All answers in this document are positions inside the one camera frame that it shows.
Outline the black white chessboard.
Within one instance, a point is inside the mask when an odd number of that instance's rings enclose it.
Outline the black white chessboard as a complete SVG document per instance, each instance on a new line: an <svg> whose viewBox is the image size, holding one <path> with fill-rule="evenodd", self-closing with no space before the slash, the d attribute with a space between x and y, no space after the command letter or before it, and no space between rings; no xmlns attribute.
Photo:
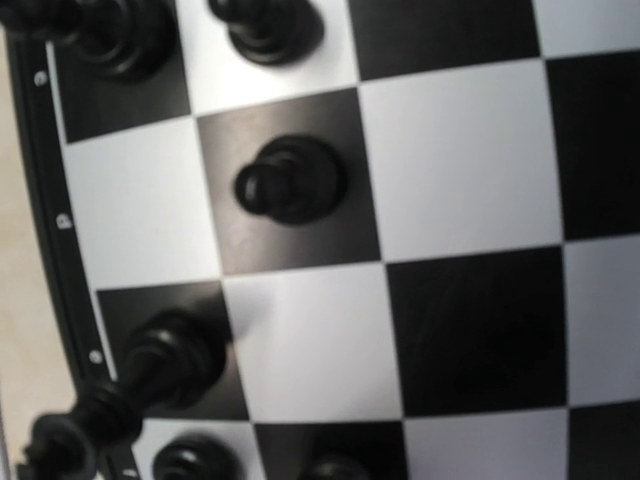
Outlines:
<svg viewBox="0 0 640 480"><path fill-rule="evenodd" d="M202 398L149 409L94 477L154 479L202 435L240 479L326 454L371 479L637 478L638 3L309 1L321 43L264 66L210 1L164 2L176 44L138 81L1 25L75 402L161 312L226 338ZM235 200L285 135L348 171L315 222Z"/></svg>

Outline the black chess piece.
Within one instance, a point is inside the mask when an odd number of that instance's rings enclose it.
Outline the black chess piece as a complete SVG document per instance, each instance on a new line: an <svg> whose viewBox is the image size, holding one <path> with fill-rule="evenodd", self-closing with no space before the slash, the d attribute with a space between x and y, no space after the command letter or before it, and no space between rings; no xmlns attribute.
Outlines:
<svg viewBox="0 0 640 480"><path fill-rule="evenodd" d="M235 454L202 435L185 435L165 445L152 463L154 479L232 480L241 478Z"/></svg>
<svg viewBox="0 0 640 480"><path fill-rule="evenodd" d="M324 21L309 1L210 1L232 46L251 63L276 66L307 57L321 43Z"/></svg>

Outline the black pawn file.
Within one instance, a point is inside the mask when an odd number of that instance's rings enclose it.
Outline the black pawn file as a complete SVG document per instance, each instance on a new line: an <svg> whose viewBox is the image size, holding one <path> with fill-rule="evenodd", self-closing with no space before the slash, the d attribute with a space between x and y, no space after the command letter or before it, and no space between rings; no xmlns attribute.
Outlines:
<svg viewBox="0 0 640 480"><path fill-rule="evenodd" d="M242 166L233 182L245 212L283 225L320 220L340 204L348 171L327 142L306 135L279 136Z"/></svg>

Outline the black chess bishop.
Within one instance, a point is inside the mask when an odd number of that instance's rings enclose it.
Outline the black chess bishop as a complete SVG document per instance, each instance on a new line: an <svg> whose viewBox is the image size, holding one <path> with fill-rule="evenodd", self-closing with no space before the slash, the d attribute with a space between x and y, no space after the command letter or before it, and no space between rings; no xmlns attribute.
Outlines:
<svg viewBox="0 0 640 480"><path fill-rule="evenodd" d="M3 1L11 35L70 50L95 75L138 81L161 69L176 44L164 1Z"/></svg>

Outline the black king piece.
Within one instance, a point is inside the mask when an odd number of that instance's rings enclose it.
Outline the black king piece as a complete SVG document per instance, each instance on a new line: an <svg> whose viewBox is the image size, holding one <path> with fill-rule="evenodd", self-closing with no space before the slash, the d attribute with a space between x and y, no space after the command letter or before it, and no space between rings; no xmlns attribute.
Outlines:
<svg viewBox="0 0 640 480"><path fill-rule="evenodd" d="M87 387L68 412L34 422L18 478L93 478L101 455L140 436L149 409L197 403L226 360L226 338L215 325L183 310L153 316L128 337L116 379Z"/></svg>

